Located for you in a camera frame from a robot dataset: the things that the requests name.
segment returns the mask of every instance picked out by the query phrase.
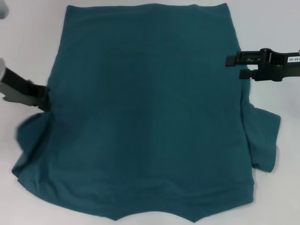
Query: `white background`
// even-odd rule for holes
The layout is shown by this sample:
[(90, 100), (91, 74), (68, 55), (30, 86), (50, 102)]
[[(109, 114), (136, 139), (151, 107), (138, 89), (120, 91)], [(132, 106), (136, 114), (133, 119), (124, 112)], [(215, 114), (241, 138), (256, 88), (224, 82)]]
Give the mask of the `white background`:
[[(46, 84), (56, 56), (67, 5), (117, 6), (161, 3), (218, 5), (224, 0), (6, 0), (9, 16), (0, 20), (0, 57), (7, 67), (37, 84)], [(300, 1), (227, 0), (242, 50), (300, 49)], [(300, 77), (283, 82), (252, 82), (250, 99), (281, 116), (278, 153), (272, 173), (254, 171), (252, 204), (199, 220), (197, 225), (300, 224)], [(21, 154), (15, 128), (39, 112), (0, 100), (1, 225), (191, 225), (162, 212), (131, 215), (117, 222), (44, 202), (27, 192), (11, 173)]]

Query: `teal t-shirt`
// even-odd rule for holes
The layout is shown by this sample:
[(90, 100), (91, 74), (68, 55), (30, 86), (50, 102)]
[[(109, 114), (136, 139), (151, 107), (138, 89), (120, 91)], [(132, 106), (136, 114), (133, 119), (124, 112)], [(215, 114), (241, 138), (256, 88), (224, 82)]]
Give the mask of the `teal t-shirt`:
[(253, 201), (280, 117), (225, 67), (239, 49), (226, 4), (68, 6), (47, 87), (52, 109), (18, 129), (13, 173), (50, 203), (114, 220), (193, 222)]

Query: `white table surface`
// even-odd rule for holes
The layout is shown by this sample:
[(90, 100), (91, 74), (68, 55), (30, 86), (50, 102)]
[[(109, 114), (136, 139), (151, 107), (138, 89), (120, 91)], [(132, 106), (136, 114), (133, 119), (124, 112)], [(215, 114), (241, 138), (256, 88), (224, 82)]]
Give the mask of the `white table surface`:
[[(6, 0), (9, 16), (0, 20), (0, 57), (7, 67), (37, 84), (46, 84), (59, 47), (67, 5), (117, 6), (161, 3), (218, 5), (224, 0)], [(300, 49), (300, 1), (227, 0), (242, 50)], [(254, 170), (255, 201), (199, 220), (198, 225), (300, 224), (300, 78), (252, 82), (251, 102), (281, 116), (278, 152), (272, 173)], [(147, 212), (114, 222), (44, 202), (27, 192), (11, 173), (21, 154), (15, 129), (39, 112), (0, 100), (1, 225), (190, 225), (181, 217)]]

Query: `shirt sleeve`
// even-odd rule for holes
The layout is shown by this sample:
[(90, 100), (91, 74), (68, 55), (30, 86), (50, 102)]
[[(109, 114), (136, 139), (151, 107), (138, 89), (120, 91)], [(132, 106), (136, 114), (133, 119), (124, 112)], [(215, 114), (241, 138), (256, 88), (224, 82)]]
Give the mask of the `shirt sleeve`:
[(255, 108), (245, 90), (241, 101), (241, 118), (248, 141), (252, 167), (271, 172), (276, 159), (276, 140), (280, 116)]

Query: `white label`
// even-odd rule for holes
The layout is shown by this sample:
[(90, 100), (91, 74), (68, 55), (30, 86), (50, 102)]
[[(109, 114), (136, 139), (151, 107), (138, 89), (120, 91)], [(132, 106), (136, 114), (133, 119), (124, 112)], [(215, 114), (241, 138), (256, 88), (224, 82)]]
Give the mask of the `white label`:
[(287, 62), (300, 62), (300, 56), (293, 56), (287, 58)]

